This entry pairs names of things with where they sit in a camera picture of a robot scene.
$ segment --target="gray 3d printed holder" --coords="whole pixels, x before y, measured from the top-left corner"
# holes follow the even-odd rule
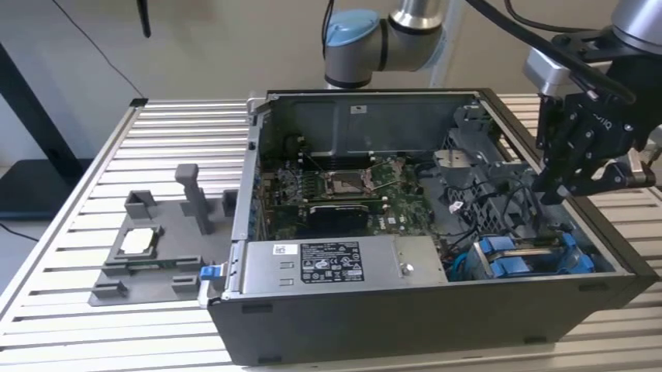
[[[197,164],[181,164],[175,180],[185,186],[185,201],[155,201],[142,190],[127,196],[127,217],[93,288],[93,306],[197,299],[201,268],[229,257],[237,191],[209,200]]]

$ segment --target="aluminum extrusion table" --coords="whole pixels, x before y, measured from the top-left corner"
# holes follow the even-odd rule
[[[525,126],[536,130],[538,98],[504,95],[502,99]],[[223,189],[240,186],[246,134],[242,100],[150,101],[145,108],[130,109],[0,297],[0,370],[242,370],[233,365],[210,315],[195,301],[101,308],[87,301],[125,219],[127,192],[149,188],[157,199],[182,199],[174,170],[191,162],[201,166],[206,194],[221,196]],[[592,199],[662,274],[660,192],[623,191]],[[509,372],[662,369],[662,284],[655,284],[627,308],[596,313],[553,346],[257,370],[442,368]]]

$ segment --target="black cord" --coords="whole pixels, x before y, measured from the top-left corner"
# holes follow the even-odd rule
[[[138,95],[145,98],[146,95],[143,95],[143,92],[141,91],[141,89],[137,88],[137,86],[134,85],[134,83],[131,82],[131,80],[129,80],[129,77],[122,73],[122,71],[119,71],[119,69],[115,67],[115,65],[113,64],[111,60],[109,59],[109,56],[106,55],[106,53],[102,51],[102,48],[99,48],[99,45],[97,45],[95,41],[93,40],[93,38],[90,37],[90,35],[87,34],[86,31],[83,31],[82,27],[78,25],[78,23],[74,21],[74,19],[71,18],[70,14],[67,13],[67,11],[65,10],[65,8],[61,6],[61,4],[58,3],[58,0],[51,0],[55,4],[55,6],[58,6],[58,8],[61,9],[62,13],[65,14],[65,16],[67,17],[67,19],[70,20],[71,24],[79,29],[81,33],[83,34],[83,36],[87,38],[87,40],[93,43],[93,46],[97,48],[97,50],[99,51],[99,53],[102,54],[102,57],[106,59],[106,62],[109,63],[109,66],[115,70],[115,72],[118,72],[121,74],[121,76],[125,78],[125,80],[127,81],[127,83],[130,84],[130,86],[134,88],[134,90],[137,91]]]
[[[468,0],[469,5],[508,33],[522,42],[537,48],[549,58],[562,64],[576,75],[597,88],[620,97],[628,105],[637,100],[633,91],[621,83],[611,79],[601,71],[589,66],[568,51],[558,48],[546,39],[522,27],[516,21],[505,16],[485,0]]]
[[[509,192],[509,196],[506,197],[506,203],[504,204],[504,210],[501,211],[501,216],[500,216],[500,219],[501,219],[501,222],[504,224],[504,226],[506,226],[506,230],[513,234],[514,237],[520,238],[520,234],[518,232],[514,230],[514,228],[506,223],[506,212],[509,211],[509,206],[510,206],[510,203],[513,202],[513,199],[516,197],[516,194],[520,192],[520,191],[529,191],[532,193],[532,197],[533,199],[536,200],[536,194],[532,190],[532,188],[529,186],[526,186],[525,184],[522,186],[520,186],[518,188],[514,188],[510,192]],[[529,201],[526,199],[526,192],[524,194],[524,197],[525,197],[525,201],[526,201],[526,204],[529,204]]]
[[[332,15],[334,14],[336,0],[329,0],[325,18],[322,19],[322,57],[328,55],[328,32],[329,23],[332,22]]]
[[[553,26],[553,25],[549,25],[546,23],[532,21],[530,19],[526,19],[516,12],[516,9],[513,8],[513,0],[504,0],[504,3],[506,4],[506,10],[509,11],[510,16],[521,24],[528,25],[528,26],[533,27],[534,29],[542,29],[542,30],[550,31],[553,33],[580,33],[583,31],[592,31],[591,29],[580,29],[577,27]]]
[[[11,233],[11,234],[14,234],[14,235],[17,235],[17,236],[21,236],[22,238],[30,239],[30,240],[33,240],[34,242],[39,242],[39,239],[34,238],[33,236],[27,236],[26,234],[22,234],[21,232],[14,231],[14,230],[13,230],[13,229],[10,229],[7,226],[5,226],[5,224],[3,224],[3,223],[0,223],[0,227],[2,227],[3,229],[6,229],[9,233]]]

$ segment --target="motherboard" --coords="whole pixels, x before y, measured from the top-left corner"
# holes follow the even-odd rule
[[[262,174],[266,238],[433,236],[440,248],[442,231],[417,180],[418,165],[396,156],[333,165],[313,157],[284,161]]]

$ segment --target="white wall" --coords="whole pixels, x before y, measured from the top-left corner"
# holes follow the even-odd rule
[[[609,22],[616,1],[514,2],[541,21],[599,27]],[[326,0],[151,0],[150,39],[142,36],[135,0],[59,2],[151,98],[244,98],[252,90],[324,85]],[[386,15],[397,3],[340,0],[338,9]],[[0,0],[0,41],[77,155],[93,157],[137,96],[131,86],[49,0]],[[526,50],[469,9],[448,85],[533,91],[521,72]],[[373,86],[424,88],[429,80],[428,71],[378,73]],[[2,101],[0,128],[0,166],[45,157]]]
[[[521,16],[557,26],[600,29],[609,24],[619,0],[513,0]],[[490,4],[506,14],[504,0]],[[538,32],[546,39],[553,33]],[[449,88],[493,88],[500,93],[536,92],[522,74],[529,46],[469,5],[446,79]]]

